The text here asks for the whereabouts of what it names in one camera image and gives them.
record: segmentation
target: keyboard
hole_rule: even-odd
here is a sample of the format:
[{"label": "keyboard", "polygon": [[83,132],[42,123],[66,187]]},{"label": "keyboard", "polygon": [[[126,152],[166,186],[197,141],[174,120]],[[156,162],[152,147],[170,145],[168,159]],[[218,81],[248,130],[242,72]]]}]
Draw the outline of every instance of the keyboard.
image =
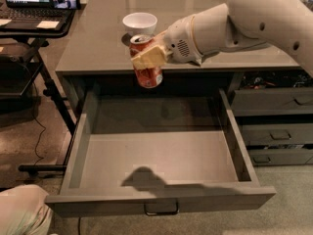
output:
[{"label": "keyboard", "polygon": [[59,21],[67,14],[64,10],[53,9],[11,9],[0,11],[0,19]]}]

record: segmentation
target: red can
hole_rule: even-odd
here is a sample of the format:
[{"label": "red can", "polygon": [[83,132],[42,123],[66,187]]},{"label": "red can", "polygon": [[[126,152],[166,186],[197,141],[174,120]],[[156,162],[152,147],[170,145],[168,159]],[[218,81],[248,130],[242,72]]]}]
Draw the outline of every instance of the red can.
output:
[{"label": "red can", "polygon": [[[130,39],[130,56],[134,57],[137,53],[144,50],[154,42],[151,35],[135,35]],[[137,80],[140,86],[144,88],[155,88],[161,84],[163,80],[162,70],[160,67],[154,67],[144,70],[137,70],[134,67]]]}]

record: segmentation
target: phone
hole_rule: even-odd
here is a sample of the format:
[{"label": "phone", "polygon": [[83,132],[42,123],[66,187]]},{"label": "phone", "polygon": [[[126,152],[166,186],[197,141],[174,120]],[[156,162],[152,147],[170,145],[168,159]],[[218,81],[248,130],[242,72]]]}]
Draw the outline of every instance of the phone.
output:
[{"label": "phone", "polygon": [[54,9],[79,10],[80,0],[49,0]]}]

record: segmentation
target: white bowl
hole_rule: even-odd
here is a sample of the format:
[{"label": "white bowl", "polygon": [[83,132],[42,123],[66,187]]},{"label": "white bowl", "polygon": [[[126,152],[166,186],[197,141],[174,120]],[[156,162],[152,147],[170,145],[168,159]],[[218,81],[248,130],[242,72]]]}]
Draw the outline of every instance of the white bowl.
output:
[{"label": "white bowl", "polygon": [[138,34],[153,34],[157,27],[156,16],[149,13],[133,13],[123,19],[125,30],[131,36]]}]

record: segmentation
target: open drawer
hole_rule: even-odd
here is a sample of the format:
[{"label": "open drawer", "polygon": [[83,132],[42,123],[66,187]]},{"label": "open drawer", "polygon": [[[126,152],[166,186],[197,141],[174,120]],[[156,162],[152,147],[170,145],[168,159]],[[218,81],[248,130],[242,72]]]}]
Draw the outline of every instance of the open drawer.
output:
[{"label": "open drawer", "polygon": [[226,95],[87,94],[60,194],[60,216],[257,209],[260,186]]}]

